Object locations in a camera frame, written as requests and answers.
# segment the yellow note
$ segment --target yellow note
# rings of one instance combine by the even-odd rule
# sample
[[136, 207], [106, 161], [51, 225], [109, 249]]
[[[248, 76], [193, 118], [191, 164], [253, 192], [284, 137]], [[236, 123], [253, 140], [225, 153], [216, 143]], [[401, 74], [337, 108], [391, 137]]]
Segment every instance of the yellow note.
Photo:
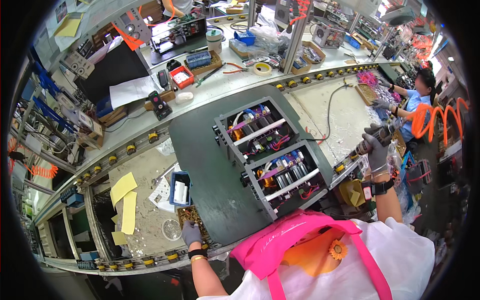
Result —
[[113, 242], [115, 245], [125, 245], [127, 243], [127, 239], [125, 238], [125, 234], [121, 231], [114, 231], [112, 232]]
[[133, 234], [135, 231], [135, 205], [137, 193], [128, 192], [123, 197], [123, 216], [121, 220], [121, 231], [126, 234]]
[[84, 14], [81, 12], [69, 13], [63, 23], [55, 31], [55, 36], [75, 36]]
[[110, 191], [110, 198], [112, 198], [113, 209], [115, 204], [120, 201], [128, 192], [137, 187], [135, 178], [133, 178], [132, 172], [120, 178]]

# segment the white plastic strip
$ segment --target white plastic strip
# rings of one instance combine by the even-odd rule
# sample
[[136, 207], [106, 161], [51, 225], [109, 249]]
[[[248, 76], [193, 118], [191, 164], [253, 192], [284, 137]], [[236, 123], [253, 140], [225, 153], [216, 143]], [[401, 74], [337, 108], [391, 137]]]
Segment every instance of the white plastic strip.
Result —
[[279, 190], [279, 191], [276, 191], [275, 193], [273, 194], [270, 194], [268, 196], [265, 197], [265, 199], [267, 201], [270, 201], [270, 200], [273, 200], [275, 199], [276, 197], [280, 196], [281, 194], [285, 194], [286, 192], [290, 191], [291, 189], [294, 189], [296, 187], [298, 187], [299, 185], [303, 184], [304, 182], [306, 182], [307, 180], [313, 178], [315, 175], [317, 175], [317, 173], [320, 172], [319, 169], [315, 169], [313, 170], [312, 172], [308, 173], [307, 175], [303, 176], [302, 178], [300, 178], [299, 180], [297, 180], [296, 182], [290, 184], [290, 185], [287, 185], [286, 187], [284, 187], [283, 189]]
[[256, 137], [259, 136], [259, 135], [264, 134], [265, 132], [267, 132], [267, 131], [275, 128], [275, 127], [278, 127], [278, 126], [282, 125], [283, 123], [285, 123], [285, 119], [280, 119], [280, 120], [278, 120], [278, 121], [276, 121], [276, 122], [273, 122], [272, 124], [270, 124], [270, 125], [268, 125], [268, 126], [265, 126], [265, 127], [261, 128], [261, 129], [255, 131], [255, 132], [252, 133], [252, 134], [249, 134], [249, 135], [247, 135], [247, 136], [239, 139], [238, 141], [233, 142], [233, 144], [234, 144], [235, 146], [238, 146], [238, 145], [240, 145], [240, 144], [242, 144], [242, 143], [244, 143], [244, 142], [246, 142], [246, 141], [249, 141], [249, 140], [251, 140], [251, 139], [256, 138]]

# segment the gray glove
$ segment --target gray glove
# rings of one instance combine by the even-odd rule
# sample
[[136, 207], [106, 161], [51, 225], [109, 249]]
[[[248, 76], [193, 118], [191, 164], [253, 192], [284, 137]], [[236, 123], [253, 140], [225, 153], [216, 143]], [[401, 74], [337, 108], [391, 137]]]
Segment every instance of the gray glove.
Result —
[[378, 81], [380, 81], [378, 83], [379, 85], [390, 88], [390, 83], [385, 78], [376, 77], [376, 79], [378, 79]]
[[385, 101], [383, 99], [375, 99], [373, 102], [373, 107], [375, 108], [383, 108], [387, 110], [392, 110], [392, 104], [388, 101]]
[[362, 134], [362, 138], [372, 146], [373, 150], [368, 153], [368, 162], [370, 164], [370, 168], [375, 173], [387, 170], [387, 153], [388, 153], [388, 145], [383, 147], [380, 142], [371, 136], [377, 129], [379, 129], [381, 125], [377, 124], [370, 124], [370, 128], [364, 128], [365, 132]]
[[186, 220], [183, 223], [183, 229], [181, 231], [181, 238], [187, 244], [187, 247], [190, 247], [194, 241], [199, 241], [202, 243], [202, 234], [198, 228], [198, 224], [194, 221]]

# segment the red plastic bin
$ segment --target red plastic bin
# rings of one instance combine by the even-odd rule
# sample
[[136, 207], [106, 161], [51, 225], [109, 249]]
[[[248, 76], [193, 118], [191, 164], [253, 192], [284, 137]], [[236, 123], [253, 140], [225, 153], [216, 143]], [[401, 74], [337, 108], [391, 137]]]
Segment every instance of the red plastic bin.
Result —
[[[189, 75], [189, 78], [185, 81], [182, 81], [181, 83], [178, 83], [175, 78], [173, 78], [174, 75], [180, 73], [180, 72], [185, 72]], [[190, 72], [185, 66], [179, 66], [176, 69], [173, 69], [172, 71], [169, 72], [170, 76], [172, 76], [173, 81], [179, 86], [180, 90], [183, 90], [187, 86], [193, 84], [195, 82], [195, 78], [193, 77], [192, 72]]]

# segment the pliers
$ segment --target pliers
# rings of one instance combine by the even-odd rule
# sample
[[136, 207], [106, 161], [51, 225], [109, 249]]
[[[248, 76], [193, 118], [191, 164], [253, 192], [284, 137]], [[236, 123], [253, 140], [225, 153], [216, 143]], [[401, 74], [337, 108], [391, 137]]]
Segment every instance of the pliers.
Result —
[[230, 71], [230, 72], [223, 72], [223, 74], [233, 74], [233, 73], [237, 73], [237, 72], [248, 72], [249, 69], [248, 68], [243, 68], [237, 64], [234, 64], [232, 62], [227, 62], [227, 65], [231, 65], [231, 66], [235, 66], [237, 68], [239, 68], [240, 70], [235, 70], [235, 71]]

